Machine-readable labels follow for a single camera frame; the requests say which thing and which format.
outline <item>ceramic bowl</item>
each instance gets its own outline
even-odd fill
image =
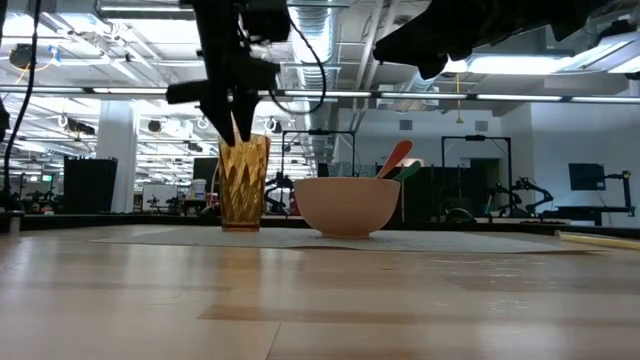
[[[400,183],[371,178],[314,178],[294,183],[298,209],[324,237],[367,239],[387,224]]]

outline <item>support column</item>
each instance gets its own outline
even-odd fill
[[[102,101],[96,157],[118,159],[112,212],[133,212],[139,125],[132,101]]]

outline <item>ceiling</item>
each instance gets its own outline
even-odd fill
[[[147,1],[117,1],[120,5],[149,5],[158,2]],[[326,7],[327,3],[315,1]],[[429,1],[385,1],[381,10],[381,19],[392,12],[395,19],[410,18],[420,14],[429,6]],[[335,89],[353,90],[366,85],[356,84],[359,70],[371,69],[373,63],[369,57],[362,62],[363,52],[367,50],[366,39],[372,30],[372,14],[375,14],[375,0],[354,0],[352,2],[333,1],[332,11],[337,13],[335,29],[336,55],[325,64],[327,71],[335,72]],[[607,9],[603,14],[613,14],[613,18],[630,14],[637,5],[637,1],[620,1]],[[9,61],[9,54],[17,44],[29,43],[33,30],[32,18],[25,15],[19,7],[11,8],[4,27],[4,39],[0,49],[0,84],[26,85],[28,75],[16,68]],[[91,4],[90,8],[61,8],[57,12],[47,13],[42,18],[38,28],[38,71],[35,82],[37,85],[47,86],[80,86],[80,87],[166,87],[168,84],[205,78],[203,63],[196,56],[200,48],[199,37],[195,22],[176,19],[148,19],[135,18],[135,14],[123,18],[101,18],[96,14]],[[590,29],[606,25],[609,18],[591,24]],[[376,39],[382,37],[385,27],[378,25],[374,35]],[[578,53],[586,49],[586,44],[593,41],[593,34],[581,31],[564,43],[548,41],[548,29],[540,29],[519,37],[507,40],[495,48],[481,48],[479,54],[506,53],[527,54],[540,51],[566,51]],[[281,64],[282,72],[279,76],[279,87],[284,89],[298,89],[301,87],[299,73],[300,64],[296,63],[296,54],[301,51],[295,49],[293,42],[273,44],[265,48],[255,48],[255,56],[269,59]],[[371,88],[393,86],[402,89],[404,84],[411,81],[416,69],[398,64],[384,64],[378,66],[372,76]],[[620,74],[580,73],[570,75],[501,75],[461,73],[456,76],[441,75],[435,79],[429,91],[440,92],[481,92],[502,94],[563,94],[611,95],[623,91],[627,81]],[[179,179],[190,179],[191,159],[196,156],[215,155],[217,152],[217,134],[211,126],[205,126],[201,121],[202,115],[194,104],[168,105],[163,100],[134,100],[141,117],[139,159],[144,160],[138,166],[139,181],[148,179],[167,180],[175,182]],[[6,94],[5,104],[15,120],[22,104],[19,94]],[[291,102],[287,106],[302,109],[304,103]],[[336,106],[351,107],[351,102],[339,102]],[[423,110],[439,110],[443,113],[456,109],[456,101],[440,101]],[[494,116],[500,116],[505,105],[499,102],[464,102],[465,110],[493,111]],[[369,109],[369,112],[381,111]],[[42,97],[31,99],[27,116],[19,135],[27,140],[20,142],[16,149],[12,163],[14,172],[20,173],[24,169],[42,169],[43,164],[59,163],[61,154],[76,154],[91,156],[95,153],[96,137],[72,133],[65,129],[66,119],[84,123],[99,131],[100,100],[82,97]],[[380,116],[371,116],[380,121]],[[281,151],[281,136],[265,130],[265,121],[275,119],[281,122],[284,129],[306,130],[310,120],[305,116],[291,116],[275,107],[271,102],[261,102],[256,110],[254,130],[273,137],[272,151]],[[154,133],[149,131],[149,121],[160,121],[163,124],[176,124],[186,129],[186,132]],[[343,129],[345,123],[339,123]],[[82,141],[69,142],[65,139],[79,138]],[[190,139],[194,143],[203,145],[203,152],[190,151],[186,144],[170,143],[172,140]],[[293,139],[288,135],[287,143],[292,146],[286,156],[287,170],[292,177],[304,177],[313,174],[315,162],[310,159],[309,149],[305,144],[306,135]],[[270,174],[280,167],[279,160],[274,157],[270,165]],[[179,158],[180,164],[171,165],[169,159]],[[60,171],[58,165],[45,166],[44,169]]]

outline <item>textured drinking glass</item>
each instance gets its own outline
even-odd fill
[[[247,142],[236,136],[236,146],[220,144],[220,207],[223,231],[259,231],[264,209],[264,187],[271,140],[251,135]]]

